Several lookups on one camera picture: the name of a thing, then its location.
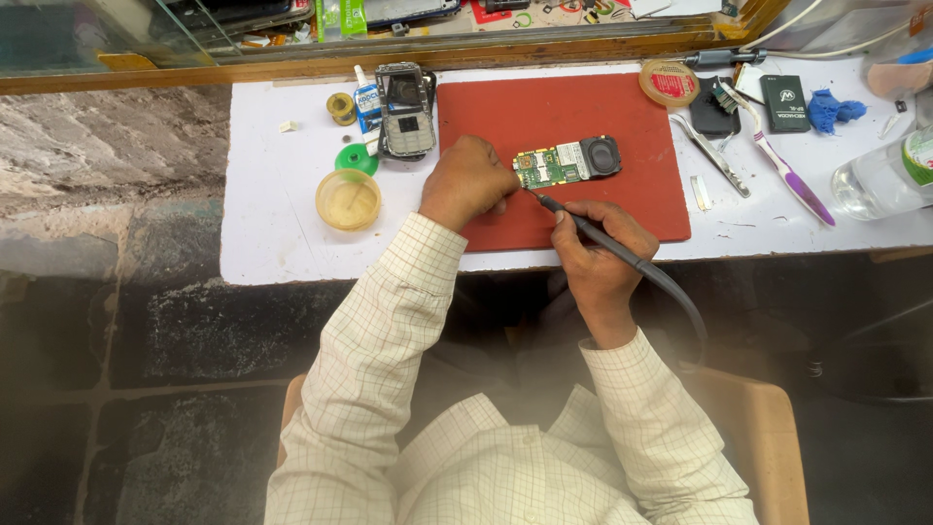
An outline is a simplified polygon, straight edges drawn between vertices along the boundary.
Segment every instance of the man's left hand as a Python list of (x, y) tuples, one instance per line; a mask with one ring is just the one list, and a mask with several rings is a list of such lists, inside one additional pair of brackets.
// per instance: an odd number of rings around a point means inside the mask
[(427, 177), (418, 213), (459, 233), (480, 213), (505, 213), (506, 195), (519, 187), (518, 176), (502, 165), (492, 144), (463, 135)]

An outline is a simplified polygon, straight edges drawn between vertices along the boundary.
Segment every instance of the brush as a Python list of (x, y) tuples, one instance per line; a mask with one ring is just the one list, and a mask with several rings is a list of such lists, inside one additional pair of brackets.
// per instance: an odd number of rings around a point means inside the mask
[(777, 170), (777, 174), (781, 176), (781, 179), (784, 180), (787, 187), (794, 193), (794, 196), (796, 196), (804, 206), (807, 206), (810, 211), (814, 212), (814, 215), (829, 226), (835, 226), (836, 220), (832, 218), (829, 211), (823, 206), (823, 203), (820, 202), (813, 190), (807, 186), (806, 182), (803, 182), (803, 179), (800, 178), (799, 175), (794, 173), (790, 165), (777, 154), (777, 151), (774, 151), (768, 139), (764, 137), (764, 133), (761, 131), (761, 116), (755, 108), (753, 108), (751, 104), (748, 104), (748, 101), (732, 87), (728, 84), (724, 84), (722, 78), (718, 80), (719, 82), (717, 82), (717, 86), (713, 90), (713, 96), (716, 97), (719, 105), (729, 114), (734, 113), (739, 106), (743, 107), (745, 111), (751, 114), (752, 119), (755, 120), (755, 144), (758, 144), (759, 148), (771, 159), (771, 162), (774, 164), (774, 169)]

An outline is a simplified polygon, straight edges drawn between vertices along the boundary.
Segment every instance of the chair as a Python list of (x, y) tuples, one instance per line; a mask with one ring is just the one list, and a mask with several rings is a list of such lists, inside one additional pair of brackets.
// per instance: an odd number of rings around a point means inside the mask
[[(282, 429), (301, 406), (305, 375), (285, 393)], [(706, 414), (728, 433), (735, 470), (748, 485), (761, 525), (808, 525), (797, 425), (787, 394), (779, 387), (711, 368), (682, 376), (684, 387)], [(285, 461), (279, 443), (278, 466)]]

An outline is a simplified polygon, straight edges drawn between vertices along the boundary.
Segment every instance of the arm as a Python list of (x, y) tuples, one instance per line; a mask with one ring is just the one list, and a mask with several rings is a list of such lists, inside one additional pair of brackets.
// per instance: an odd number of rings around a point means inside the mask
[(385, 471), (398, 456), (421, 354), (437, 342), (473, 216), (504, 211), (518, 187), (492, 146), (462, 137), (425, 182), (422, 207), (356, 282), (321, 333), (282, 432), (287, 457), (269, 480), (267, 524), (392, 523)]
[[(658, 250), (658, 239), (616, 205), (580, 201), (566, 208), (601, 221), (643, 259)], [(646, 518), (656, 525), (756, 523), (748, 487), (722, 455), (713, 423), (632, 320), (629, 299), (641, 276), (602, 248), (584, 248), (574, 222), (562, 219), (551, 240), (593, 335), (580, 348)]]

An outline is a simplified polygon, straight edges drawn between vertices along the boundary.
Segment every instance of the phone battery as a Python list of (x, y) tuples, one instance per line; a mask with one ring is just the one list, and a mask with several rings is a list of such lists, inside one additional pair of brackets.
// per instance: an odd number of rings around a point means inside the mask
[(765, 75), (761, 77), (761, 90), (764, 92), (772, 133), (810, 131), (800, 77)]
[[(726, 84), (732, 85), (731, 78), (723, 79)], [(690, 103), (690, 119), (693, 128), (707, 138), (725, 138), (731, 134), (742, 131), (739, 122), (739, 112), (733, 111), (730, 115), (719, 105), (713, 90), (719, 85), (716, 77), (700, 78), (700, 94)]]

